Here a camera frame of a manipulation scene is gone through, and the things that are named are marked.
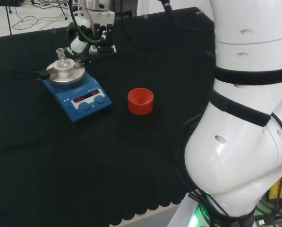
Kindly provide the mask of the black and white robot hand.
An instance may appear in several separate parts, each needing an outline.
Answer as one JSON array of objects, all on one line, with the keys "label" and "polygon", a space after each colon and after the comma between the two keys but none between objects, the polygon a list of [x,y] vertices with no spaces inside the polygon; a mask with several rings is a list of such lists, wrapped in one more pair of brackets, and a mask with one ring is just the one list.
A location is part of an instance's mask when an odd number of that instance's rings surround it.
[{"label": "black and white robot hand", "polygon": [[108,57],[117,52],[113,41],[113,24],[92,24],[83,14],[74,14],[67,28],[71,43],[64,48],[70,59],[91,61]]}]

